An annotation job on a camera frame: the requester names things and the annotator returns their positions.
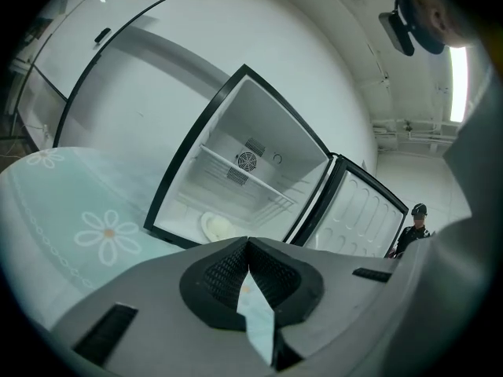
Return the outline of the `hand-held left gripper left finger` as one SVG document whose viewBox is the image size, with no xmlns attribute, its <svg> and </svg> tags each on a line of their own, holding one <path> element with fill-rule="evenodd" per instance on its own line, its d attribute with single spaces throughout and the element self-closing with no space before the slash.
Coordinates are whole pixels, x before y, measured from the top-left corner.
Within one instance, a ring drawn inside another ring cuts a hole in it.
<svg viewBox="0 0 503 377">
<path fill-rule="evenodd" d="M 268 376 L 237 312 L 248 239 L 133 266 L 53 327 L 85 376 Z"/>
</svg>

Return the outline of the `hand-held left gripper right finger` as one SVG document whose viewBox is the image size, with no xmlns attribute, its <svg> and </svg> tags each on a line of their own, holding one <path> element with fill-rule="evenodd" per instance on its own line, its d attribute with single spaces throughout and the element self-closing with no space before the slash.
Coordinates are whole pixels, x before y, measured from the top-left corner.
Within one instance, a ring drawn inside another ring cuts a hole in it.
<svg viewBox="0 0 503 377">
<path fill-rule="evenodd" d="M 253 376 L 407 376 L 404 323 L 419 246 L 397 259 L 248 241 L 251 274 L 274 309 L 276 364 Z"/>
</svg>

